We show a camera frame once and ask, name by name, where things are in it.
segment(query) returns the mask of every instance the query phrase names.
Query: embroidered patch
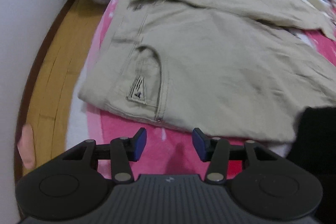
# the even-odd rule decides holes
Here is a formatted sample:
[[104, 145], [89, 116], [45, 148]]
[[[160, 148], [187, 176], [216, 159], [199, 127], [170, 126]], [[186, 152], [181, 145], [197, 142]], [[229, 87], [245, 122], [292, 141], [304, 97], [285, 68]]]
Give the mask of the embroidered patch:
[[145, 101], [145, 77], [137, 75], [128, 94], [129, 99], [144, 102]]

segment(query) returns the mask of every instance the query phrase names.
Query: white wall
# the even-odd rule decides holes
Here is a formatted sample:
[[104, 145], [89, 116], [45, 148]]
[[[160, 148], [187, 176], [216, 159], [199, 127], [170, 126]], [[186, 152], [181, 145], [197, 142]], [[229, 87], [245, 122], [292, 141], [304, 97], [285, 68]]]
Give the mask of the white wall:
[[17, 114], [38, 49], [66, 0], [0, 1], [0, 223], [18, 221], [13, 147]]

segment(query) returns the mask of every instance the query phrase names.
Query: beige trousers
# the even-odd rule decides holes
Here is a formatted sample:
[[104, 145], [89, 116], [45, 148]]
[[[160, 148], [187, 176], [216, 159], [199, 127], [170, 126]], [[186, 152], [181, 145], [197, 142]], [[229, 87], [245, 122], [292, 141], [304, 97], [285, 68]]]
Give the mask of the beige trousers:
[[292, 142], [305, 106], [336, 103], [336, 69], [275, 25], [334, 38], [300, 0], [119, 0], [79, 97], [158, 126]]

